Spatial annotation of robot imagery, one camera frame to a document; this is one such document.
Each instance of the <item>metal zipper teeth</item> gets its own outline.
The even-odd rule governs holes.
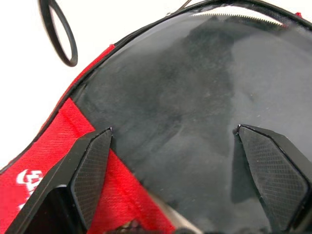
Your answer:
[[[200,17],[200,16],[238,16],[238,17],[244,17],[244,18],[248,18],[248,19],[253,19],[253,20],[260,20],[260,21],[264,21],[266,23],[271,23],[271,24],[276,24],[279,26],[282,26],[282,23],[278,23],[278,22],[274,22],[274,21],[270,21],[268,19],[261,19],[261,18],[257,18],[257,17],[252,17],[252,16],[246,16],[246,15],[238,15],[238,14],[222,14],[222,13],[197,13],[194,15],[191,15],[193,17]]]

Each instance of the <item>white logo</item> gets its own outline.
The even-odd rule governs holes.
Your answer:
[[[29,193],[29,197],[31,194],[33,194],[35,188],[39,185],[43,178],[42,171],[30,171],[30,174],[26,175],[28,169],[25,169],[21,173],[18,174],[18,177],[16,178],[17,184],[25,184],[26,189]],[[19,209],[21,210],[25,203],[19,205]]]

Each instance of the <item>black rubber ring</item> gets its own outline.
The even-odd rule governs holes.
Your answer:
[[[45,29],[49,35],[49,38],[55,48],[55,51],[57,52],[58,56],[60,59],[68,66],[70,67],[75,67],[78,63],[78,51],[77,51],[77,46],[75,42],[75,38],[73,35],[73,32],[62,12],[60,9],[59,5],[55,2],[55,0],[39,0],[39,5],[40,5],[40,12],[41,16],[43,19],[43,23],[45,26]],[[69,60],[68,57],[66,56],[61,43],[59,41],[59,38],[57,36],[55,26],[53,24],[52,16],[51,16],[51,10],[50,7],[55,11],[56,15],[58,16],[59,20],[61,21],[65,32],[67,34],[69,43],[70,43],[70,48],[72,51],[72,57]]]

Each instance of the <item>white background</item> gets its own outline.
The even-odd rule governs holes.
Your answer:
[[[185,0],[57,0],[74,33],[78,65],[67,67],[44,30],[36,0],[0,8],[0,168],[35,137],[71,81],[110,44],[178,9]],[[310,1],[269,0],[312,20]],[[59,31],[65,50],[69,44]]]

